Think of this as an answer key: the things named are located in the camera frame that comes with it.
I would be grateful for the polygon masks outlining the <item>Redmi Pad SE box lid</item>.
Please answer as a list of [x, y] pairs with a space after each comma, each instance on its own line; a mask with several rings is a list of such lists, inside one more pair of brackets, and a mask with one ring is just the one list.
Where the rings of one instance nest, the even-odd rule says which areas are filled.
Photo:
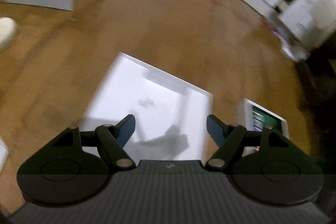
[[275, 129], [289, 139], [288, 123], [284, 118], [247, 98], [236, 105], [236, 122], [248, 131], [262, 132], [265, 127]]

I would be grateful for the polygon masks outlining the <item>white box tray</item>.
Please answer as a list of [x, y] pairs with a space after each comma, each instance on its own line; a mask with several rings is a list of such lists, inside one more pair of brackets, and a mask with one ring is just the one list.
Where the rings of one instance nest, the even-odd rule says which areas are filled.
[[213, 95], [134, 57], [120, 53], [94, 94], [79, 128], [91, 131], [135, 116], [124, 150], [135, 161], [204, 160], [206, 118]]

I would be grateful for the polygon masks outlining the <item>cream slipper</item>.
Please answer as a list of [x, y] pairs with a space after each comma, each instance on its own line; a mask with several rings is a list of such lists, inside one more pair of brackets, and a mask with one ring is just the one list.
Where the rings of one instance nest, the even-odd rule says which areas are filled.
[[0, 49], [6, 48], [17, 33], [18, 25], [15, 20], [8, 17], [0, 18]]

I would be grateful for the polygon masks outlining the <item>white paper sheet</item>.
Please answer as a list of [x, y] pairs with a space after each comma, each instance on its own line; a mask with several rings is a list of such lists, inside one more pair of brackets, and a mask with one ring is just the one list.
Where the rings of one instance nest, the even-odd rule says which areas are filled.
[[2, 171], [9, 154], [9, 150], [5, 142], [0, 138], [0, 171]]

